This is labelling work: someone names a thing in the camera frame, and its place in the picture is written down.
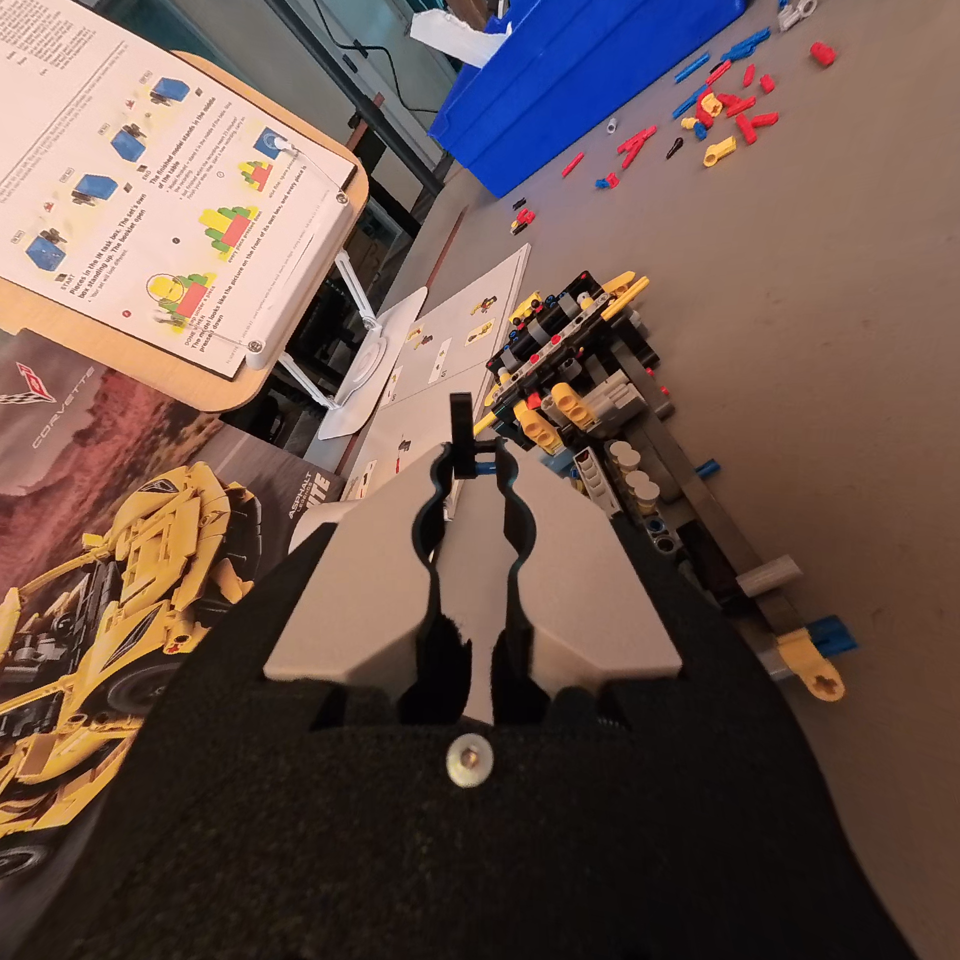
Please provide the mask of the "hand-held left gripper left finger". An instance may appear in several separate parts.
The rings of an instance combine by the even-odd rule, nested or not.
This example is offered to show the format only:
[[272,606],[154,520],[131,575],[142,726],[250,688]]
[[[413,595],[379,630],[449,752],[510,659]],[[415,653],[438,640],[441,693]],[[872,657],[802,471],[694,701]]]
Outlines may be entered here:
[[409,689],[437,617],[430,547],[443,537],[451,446],[436,444],[337,524],[264,665],[272,681]]

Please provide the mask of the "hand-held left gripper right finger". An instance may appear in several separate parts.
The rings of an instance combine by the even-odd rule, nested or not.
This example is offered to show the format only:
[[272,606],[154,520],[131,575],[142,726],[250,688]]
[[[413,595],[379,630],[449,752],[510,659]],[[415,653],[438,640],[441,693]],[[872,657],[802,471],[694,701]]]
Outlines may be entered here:
[[511,667],[544,692],[675,678],[682,659],[606,514],[530,452],[498,444]]

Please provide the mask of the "black lego beam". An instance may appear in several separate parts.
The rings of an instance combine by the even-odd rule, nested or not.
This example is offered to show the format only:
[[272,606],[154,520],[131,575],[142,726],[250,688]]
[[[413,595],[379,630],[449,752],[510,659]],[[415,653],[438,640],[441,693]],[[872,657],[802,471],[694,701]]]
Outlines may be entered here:
[[497,467],[494,460],[478,457],[494,456],[498,441],[479,440],[474,434],[474,400],[468,391],[450,393],[451,463],[456,479],[475,479],[481,474],[493,474]]

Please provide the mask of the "lego car model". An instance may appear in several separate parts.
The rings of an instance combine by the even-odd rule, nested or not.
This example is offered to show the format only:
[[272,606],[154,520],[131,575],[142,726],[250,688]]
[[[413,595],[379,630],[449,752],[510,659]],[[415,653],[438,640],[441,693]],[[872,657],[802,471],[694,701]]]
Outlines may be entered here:
[[710,487],[720,465],[696,465],[666,420],[659,355],[634,309],[648,277],[600,285],[584,271],[559,294],[534,293],[490,356],[475,437],[495,432],[542,454],[611,520],[642,530],[735,626],[775,679],[797,678],[821,701],[846,694],[833,657],[857,647],[836,616],[806,621],[788,596],[802,577],[789,555],[764,560]]

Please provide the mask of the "pile of red blue pins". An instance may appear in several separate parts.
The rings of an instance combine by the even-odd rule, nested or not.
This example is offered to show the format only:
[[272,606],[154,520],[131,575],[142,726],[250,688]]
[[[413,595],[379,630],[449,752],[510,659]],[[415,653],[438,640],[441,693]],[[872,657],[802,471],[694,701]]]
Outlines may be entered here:
[[[755,114],[751,116],[749,111],[757,103],[755,95],[741,98],[738,95],[714,91],[714,87],[719,80],[731,69],[733,63],[749,59],[757,50],[757,47],[769,40],[771,29],[764,28],[750,34],[741,41],[735,43],[728,51],[721,54],[719,62],[710,68],[704,83],[696,88],[681,104],[679,104],[671,113],[673,120],[680,121],[680,126],[685,130],[692,132],[698,140],[706,139],[714,125],[714,120],[723,115],[726,118],[735,119],[736,126],[741,138],[745,143],[751,145],[756,143],[758,137],[756,130],[768,126],[773,126],[779,121],[779,114],[776,112]],[[814,60],[821,66],[831,66],[835,61],[835,52],[832,48],[822,42],[815,42],[810,49],[810,54]],[[675,81],[679,83],[689,77],[700,66],[705,65],[711,59],[710,53],[705,52],[699,58],[684,67],[675,76]],[[748,64],[743,79],[742,88],[750,89],[756,76],[756,66],[751,62]],[[776,88],[774,79],[769,74],[764,74],[759,78],[759,84],[762,90],[769,94]],[[686,112],[694,110],[694,114],[687,116]],[[626,139],[618,145],[617,154],[622,156],[621,172],[625,172],[633,161],[637,158],[644,144],[657,132],[657,125],[644,127],[633,136]],[[708,146],[703,158],[703,166],[713,167],[717,162],[729,156],[738,147],[736,135],[732,135],[725,140]],[[585,157],[585,153],[580,151],[563,168],[561,177],[568,177],[573,169]],[[596,190],[613,190],[619,186],[620,177],[616,171],[610,171],[605,177],[598,177],[594,181]]]

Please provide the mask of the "lego instruction booklet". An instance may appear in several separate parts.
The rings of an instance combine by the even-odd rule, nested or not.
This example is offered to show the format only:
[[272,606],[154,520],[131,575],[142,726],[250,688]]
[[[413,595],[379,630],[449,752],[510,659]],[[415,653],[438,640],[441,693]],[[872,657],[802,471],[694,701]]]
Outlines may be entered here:
[[342,501],[365,498],[428,450],[451,439],[450,394],[469,393],[479,414],[486,367],[508,336],[531,246],[525,244],[411,326],[367,425]]

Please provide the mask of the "lego set box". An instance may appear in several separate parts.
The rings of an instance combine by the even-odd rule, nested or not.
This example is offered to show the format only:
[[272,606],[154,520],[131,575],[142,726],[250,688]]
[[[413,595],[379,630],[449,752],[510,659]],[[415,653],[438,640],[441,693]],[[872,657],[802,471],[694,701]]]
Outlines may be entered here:
[[344,480],[28,330],[1,367],[1,876],[21,882]]

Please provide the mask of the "printed instruction sheet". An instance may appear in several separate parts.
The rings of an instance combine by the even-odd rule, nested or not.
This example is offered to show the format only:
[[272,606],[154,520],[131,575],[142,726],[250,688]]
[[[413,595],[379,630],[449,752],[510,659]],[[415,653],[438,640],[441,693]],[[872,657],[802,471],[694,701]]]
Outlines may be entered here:
[[226,379],[265,368],[356,164],[75,2],[1,3],[2,278]]

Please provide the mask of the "black metal pole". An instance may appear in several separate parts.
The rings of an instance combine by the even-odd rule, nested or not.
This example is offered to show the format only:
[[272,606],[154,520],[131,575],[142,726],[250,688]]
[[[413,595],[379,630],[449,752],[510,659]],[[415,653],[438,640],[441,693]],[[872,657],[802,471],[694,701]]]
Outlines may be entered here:
[[267,1],[266,5],[281,20],[297,42],[320,65],[334,84],[354,105],[355,113],[366,121],[378,138],[400,159],[403,165],[419,181],[423,189],[433,198],[437,198],[444,189],[444,183],[415,152],[405,137],[390,123],[379,106],[374,105],[352,79],[342,61],[332,54],[318,39],[306,20],[295,12],[286,1]]

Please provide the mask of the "blue plastic bin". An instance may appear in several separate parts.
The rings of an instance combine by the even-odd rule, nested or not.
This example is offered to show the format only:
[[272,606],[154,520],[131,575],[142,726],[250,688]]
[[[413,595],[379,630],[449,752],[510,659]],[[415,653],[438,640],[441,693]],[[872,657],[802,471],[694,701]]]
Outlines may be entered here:
[[744,1],[520,1],[484,33],[428,135],[497,198],[740,18]]

